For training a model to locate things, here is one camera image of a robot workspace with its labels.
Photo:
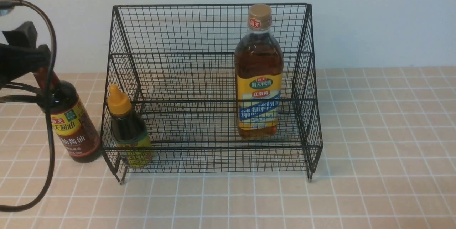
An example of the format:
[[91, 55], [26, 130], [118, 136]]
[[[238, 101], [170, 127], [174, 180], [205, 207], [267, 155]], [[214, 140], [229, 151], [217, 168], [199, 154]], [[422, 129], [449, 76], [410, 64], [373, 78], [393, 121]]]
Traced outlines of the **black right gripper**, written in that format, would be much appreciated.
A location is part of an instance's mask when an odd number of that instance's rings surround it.
[[0, 45], [0, 87], [28, 74], [48, 67], [51, 51], [44, 44], [36, 45], [37, 31], [32, 21], [23, 22], [18, 28], [2, 31], [7, 44]]

